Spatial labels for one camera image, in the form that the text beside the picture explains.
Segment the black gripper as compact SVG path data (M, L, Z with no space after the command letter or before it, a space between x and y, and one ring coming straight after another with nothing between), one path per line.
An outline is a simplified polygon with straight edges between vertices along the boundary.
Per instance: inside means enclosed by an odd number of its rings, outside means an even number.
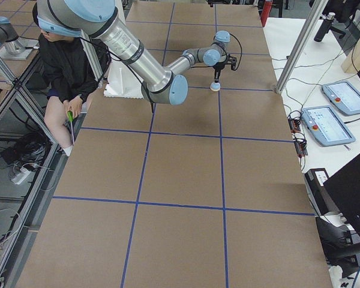
M213 66L213 68L214 68L214 81L219 82L221 71L225 68L225 63L216 63Z

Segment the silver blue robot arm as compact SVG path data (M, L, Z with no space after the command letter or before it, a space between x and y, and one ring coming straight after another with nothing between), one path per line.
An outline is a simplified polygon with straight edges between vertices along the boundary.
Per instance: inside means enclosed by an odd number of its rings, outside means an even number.
M142 95L150 103L182 104L188 94L183 76L197 63L209 67L227 59L230 34L218 31L209 47L188 49L164 67L119 18L115 1L37 1L37 19L46 32L101 40L121 62L142 78Z

